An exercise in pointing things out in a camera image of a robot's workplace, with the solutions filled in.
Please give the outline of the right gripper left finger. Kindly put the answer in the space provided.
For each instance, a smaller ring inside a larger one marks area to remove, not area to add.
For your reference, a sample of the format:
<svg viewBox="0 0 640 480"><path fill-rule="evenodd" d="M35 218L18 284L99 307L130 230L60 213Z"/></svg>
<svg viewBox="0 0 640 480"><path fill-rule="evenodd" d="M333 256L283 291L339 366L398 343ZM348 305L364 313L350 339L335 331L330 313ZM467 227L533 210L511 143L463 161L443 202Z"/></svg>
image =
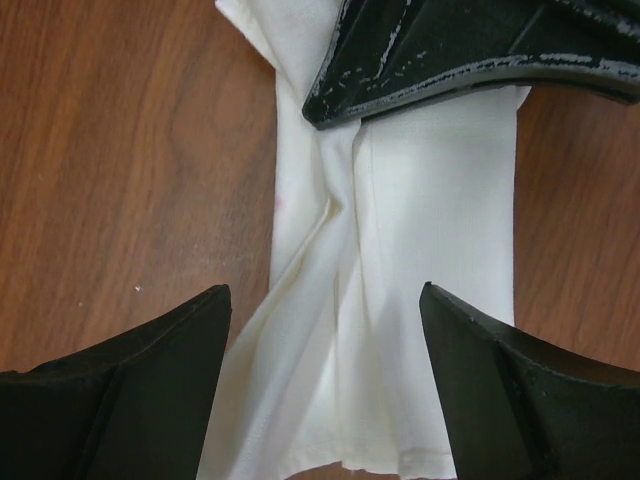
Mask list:
<svg viewBox="0 0 640 480"><path fill-rule="evenodd" d="M192 479L231 320L211 287L74 354L1 375L5 479Z"/></svg>

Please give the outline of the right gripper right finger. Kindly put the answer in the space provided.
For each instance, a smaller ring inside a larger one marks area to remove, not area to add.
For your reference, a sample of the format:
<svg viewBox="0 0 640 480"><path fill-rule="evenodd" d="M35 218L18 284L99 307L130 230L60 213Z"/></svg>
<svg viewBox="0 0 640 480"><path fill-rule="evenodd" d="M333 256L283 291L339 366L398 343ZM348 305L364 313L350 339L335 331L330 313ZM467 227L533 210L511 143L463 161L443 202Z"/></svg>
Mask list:
<svg viewBox="0 0 640 480"><path fill-rule="evenodd" d="M529 335L431 282L420 312L458 478L638 478L638 372Z"/></svg>

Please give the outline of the white cloth napkin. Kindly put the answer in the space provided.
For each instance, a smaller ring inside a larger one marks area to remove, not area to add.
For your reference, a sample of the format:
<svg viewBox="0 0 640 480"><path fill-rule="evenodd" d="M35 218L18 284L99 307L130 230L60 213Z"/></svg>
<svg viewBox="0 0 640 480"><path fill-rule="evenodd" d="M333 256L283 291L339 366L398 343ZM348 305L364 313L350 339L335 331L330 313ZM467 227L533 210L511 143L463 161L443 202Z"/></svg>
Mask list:
<svg viewBox="0 0 640 480"><path fill-rule="evenodd" d="M301 105L339 3L217 7L276 71L276 191L269 292L223 360L199 477L285 479L337 462L454 478L419 298L434 282L513 322L527 90L318 131Z"/></svg>

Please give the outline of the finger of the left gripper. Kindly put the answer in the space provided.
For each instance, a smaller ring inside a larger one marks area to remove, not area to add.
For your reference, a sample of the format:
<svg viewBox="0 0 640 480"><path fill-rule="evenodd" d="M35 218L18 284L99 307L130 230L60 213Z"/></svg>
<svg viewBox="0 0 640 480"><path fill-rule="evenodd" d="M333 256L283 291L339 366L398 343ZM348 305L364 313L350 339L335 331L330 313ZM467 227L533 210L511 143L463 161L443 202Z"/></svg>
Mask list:
<svg viewBox="0 0 640 480"><path fill-rule="evenodd" d="M506 85L639 100L635 1L345 1L302 108L318 129Z"/></svg>

